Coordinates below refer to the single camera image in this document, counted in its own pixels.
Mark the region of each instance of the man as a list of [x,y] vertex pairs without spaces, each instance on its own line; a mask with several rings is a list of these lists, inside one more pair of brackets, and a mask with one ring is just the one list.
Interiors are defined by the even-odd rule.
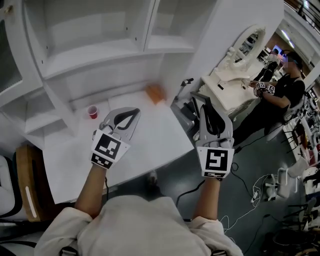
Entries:
[[119,196],[101,209],[105,177],[105,169],[92,166],[75,208],[65,208],[55,218],[35,256],[243,256],[217,220],[217,179],[206,179],[194,219],[186,225],[169,197],[148,202]]
[[[287,74],[278,82],[265,82],[266,87],[275,86],[274,95],[258,90],[261,102],[233,132],[234,146],[262,128],[265,128],[264,133],[268,134],[274,123],[284,121],[283,115],[288,107],[296,106],[302,99],[305,84],[301,78],[302,60],[300,56],[295,52],[288,53],[283,68]],[[250,86],[255,88],[257,83],[258,81],[251,81]]]
[[267,63],[264,65],[264,68],[260,71],[257,77],[254,79],[255,81],[259,81],[260,78],[261,82],[269,82],[274,75],[274,72],[278,65],[280,64],[280,59],[278,58],[279,51],[274,49],[270,52],[267,60]]

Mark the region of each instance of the floor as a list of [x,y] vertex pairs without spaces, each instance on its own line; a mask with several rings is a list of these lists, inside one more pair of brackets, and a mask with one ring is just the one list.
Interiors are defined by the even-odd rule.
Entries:
[[[234,128],[240,124],[252,107],[254,106],[237,117],[233,124]],[[263,136],[262,130],[244,141],[243,145],[261,136]],[[285,139],[284,133],[279,134],[269,142],[262,138],[234,156],[233,161],[239,165],[236,174],[243,178],[250,192],[252,191],[252,185],[258,178],[266,174],[276,174],[279,167],[285,168],[295,162],[293,154],[291,152],[286,153],[290,150],[290,146],[287,142],[282,143]],[[157,174],[162,193],[172,197],[174,201],[176,201],[178,195],[196,188],[203,180],[196,150],[192,150],[167,166],[159,168]],[[110,193],[110,197],[119,195],[139,195],[143,197],[146,193],[145,180],[146,177],[142,176],[120,185],[117,191]],[[178,210],[184,219],[192,218],[200,192],[199,189],[180,199]],[[262,224],[263,216],[270,214],[274,218],[282,220],[283,216],[289,213],[288,205],[300,204],[303,201],[302,194],[302,188],[300,188],[298,193],[292,193],[288,199],[277,197],[275,201],[265,202],[261,200],[260,205],[255,210],[241,218],[225,234],[233,238],[235,243],[245,252],[253,241],[258,227]],[[237,218],[253,209],[250,200],[242,181],[230,174],[221,183],[218,206],[219,220],[228,215],[229,227],[231,227]],[[228,227],[227,218],[224,218],[222,223],[224,228]],[[264,241],[264,235],[267,232],[274,232],[279,226],[279,223],[272,217],[264,218],[263,224],[259,228],[254,243],[246,256],[261,255],[259,249]]]

